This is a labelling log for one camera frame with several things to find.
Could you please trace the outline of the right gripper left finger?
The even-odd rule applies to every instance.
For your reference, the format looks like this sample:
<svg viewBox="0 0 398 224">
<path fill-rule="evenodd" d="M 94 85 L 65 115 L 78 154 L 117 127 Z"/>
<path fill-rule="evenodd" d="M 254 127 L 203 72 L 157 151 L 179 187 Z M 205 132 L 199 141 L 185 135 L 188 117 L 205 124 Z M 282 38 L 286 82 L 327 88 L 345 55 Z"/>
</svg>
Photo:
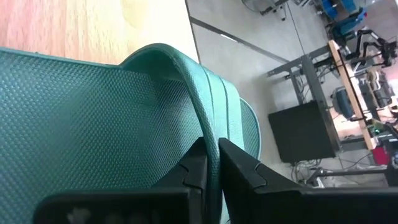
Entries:
<svg viewBox="0 0 398 224">
<path fill-rule="evenodd" d="M 208 158 L 203 138 L 153 186 L 64 192 L 43 199 L 33 223 L 204 223 Z"/>
</svg>

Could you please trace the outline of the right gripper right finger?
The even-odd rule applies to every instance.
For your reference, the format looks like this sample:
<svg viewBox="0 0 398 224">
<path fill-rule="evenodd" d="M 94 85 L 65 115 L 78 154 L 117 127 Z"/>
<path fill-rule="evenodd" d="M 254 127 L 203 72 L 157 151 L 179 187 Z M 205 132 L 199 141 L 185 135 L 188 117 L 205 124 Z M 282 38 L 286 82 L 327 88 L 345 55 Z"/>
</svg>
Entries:
<svg viewBox="0 0 398 224">
<path fill-rule="evenodd" d="M 231 223 L 397 224 L 397 188 L 314 189 L 219 140 L 221 187 Z"/>
</svg>

